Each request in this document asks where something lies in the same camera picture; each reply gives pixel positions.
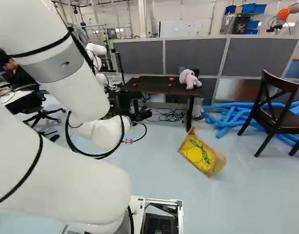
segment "floor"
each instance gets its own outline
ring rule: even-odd
[[[54,98],[47,99],[46,109],[59,108]],[[132,194],[182,199],[187,234],[298,234],[299,152],[290,157],[291,148],[275,138],[259,158],[254,158],[265,133],[248,128],[243,136],[237,136],[235,128],[216,139],[211,125],[193,124],[198,126],[199,136],[227,158],[225,168],[212,178],[177,153],[186,134],[181,122],[148,122],[143,140],[121,145],[104,160],[130,175]],[[49,122],[38,127],[62,132],[60,125]],[[126,136],[137,138],[142,134],[143,127],[139,125]],[[90,141],[76,134],[72,140],[82,150],[99,152]],[[67,147],[63,136],[57,144]],[[0,215],[0,234],[59,234],[62,226],[50,219]]]

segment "whiteboard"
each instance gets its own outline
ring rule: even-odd
[[[202,23],[197,20],[161,21],[161,38],[197,36]]]

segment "dark hair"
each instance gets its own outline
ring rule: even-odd
[[[0,49],[0,70],[3,69],[3,66],[7,64],[10,59],[12,58],[8,56],[4,50]]]

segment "paper bag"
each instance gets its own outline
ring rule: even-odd
[[[226,164],[226,157],[201,140],[195,127],[189,130],[178,152],[208,177]]]

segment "pink plush toy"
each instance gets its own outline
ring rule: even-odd
[[[185,69],[181,72],[179,75],[179,82],[181,84],[187,84],[186,89],[191,90],[194,88],[194,85],[196,87],[201,87],[202,83],[198,80],[198,78],[195,76],[195,73],[189,69]]]

